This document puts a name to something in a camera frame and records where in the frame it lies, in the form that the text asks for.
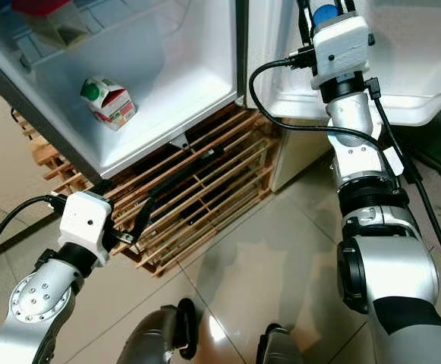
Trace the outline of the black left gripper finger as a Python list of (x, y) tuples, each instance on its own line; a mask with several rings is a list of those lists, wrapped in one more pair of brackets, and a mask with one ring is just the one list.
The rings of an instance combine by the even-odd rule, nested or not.
[(146, 228), (148, 223), (150, 223), (150, 218), (152, 212), (159, 208), (160, 202), (156, 197), (150, 197), (141, 206), (140, 211), (137, 213), (136, 218), (134, 218), (134, 224), (131, 229), (131, 236), (134, 239), (140, 239), (143, 230)]

